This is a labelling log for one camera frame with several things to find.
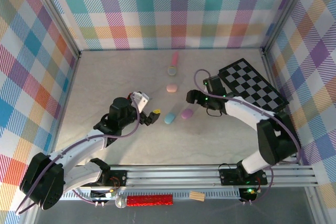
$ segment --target red glitter tube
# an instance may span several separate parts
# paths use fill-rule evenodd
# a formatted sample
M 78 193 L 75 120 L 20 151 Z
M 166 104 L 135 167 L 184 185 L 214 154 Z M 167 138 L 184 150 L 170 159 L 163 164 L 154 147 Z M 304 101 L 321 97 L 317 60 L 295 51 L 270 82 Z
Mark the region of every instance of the red glitter tube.
M 142 195 L 142 196 L 128 196 L 128 207 L 140 207 L 140 206 L 160 206 L 160 205 L 172 205 L 173 195 Z

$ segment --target white floor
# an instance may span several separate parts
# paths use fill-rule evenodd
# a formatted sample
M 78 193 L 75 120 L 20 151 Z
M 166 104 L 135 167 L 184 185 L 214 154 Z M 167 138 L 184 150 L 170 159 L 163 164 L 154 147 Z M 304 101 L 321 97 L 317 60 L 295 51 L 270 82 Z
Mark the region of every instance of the white floor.
M 84 52 L 73 85 L 56 149 L 85 136 L 100 118 L 109 112 L 116 97 L 142 91 L 152 100 L 149 113 L 161 109 L 161 117 L 150 126 L 140 125 L 129 138 L 117 140 L 98 157 L 108 164 L 219 164 L 236 163 L 257 149 L 256 132 L 227 115 L 212 118 L 199 107 L 192 118 L 180 114 L 171 125 L 163 122 L 170 111 L 182 111 L 189 90 L 196 89 L 194 72 L 199 68 L 211 74 L 234 61 L 245 58 L 265 78 L 266 72 L 258 49 L 181 50 L 177 76 L 170 77 L 174 50 L 90 51 Z M 206 77 L 200 73 L 199 83 Z M 178 83 L 177 93 L 168 93 L 166 85 Z M 123 134 L 134 127 L 128 126 Z

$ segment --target plaid wall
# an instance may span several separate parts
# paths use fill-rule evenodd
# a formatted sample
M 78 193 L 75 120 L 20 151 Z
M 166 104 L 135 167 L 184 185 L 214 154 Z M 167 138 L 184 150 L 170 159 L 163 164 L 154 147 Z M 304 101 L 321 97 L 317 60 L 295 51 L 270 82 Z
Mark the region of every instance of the plaid wall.
M 55 0 L 79 46 L 90 50 L 258 48 L 285 2 Z
M 18 222 L 18 185 L 55 136 L 74 64 L 40 0 L 0 0 L 0 223 Z
M 299 0 L 271 54 L 304 162 L 336 223 L 336 0 Z

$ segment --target black and white checkerboard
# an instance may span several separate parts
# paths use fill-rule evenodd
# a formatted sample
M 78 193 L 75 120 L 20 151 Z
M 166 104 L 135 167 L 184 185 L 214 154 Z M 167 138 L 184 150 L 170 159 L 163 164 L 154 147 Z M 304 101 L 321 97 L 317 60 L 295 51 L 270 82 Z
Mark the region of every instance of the black and white checkerboard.
M 218 76 L 235 93 L 264 110 L 278 112 L 288 101 L 245 59 L 222 68 Z

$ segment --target wooden block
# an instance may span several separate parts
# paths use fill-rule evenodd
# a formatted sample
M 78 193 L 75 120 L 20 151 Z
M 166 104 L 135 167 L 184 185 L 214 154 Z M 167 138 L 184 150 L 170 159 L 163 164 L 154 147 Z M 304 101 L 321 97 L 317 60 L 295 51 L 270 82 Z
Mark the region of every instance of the wooden block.
M 195 200 L 198 200 L 198 201 L 204 201 L 205 194 L 204 193 L 199 193 L 197 191 L 191 191 L 189 199 L 195 199 Z

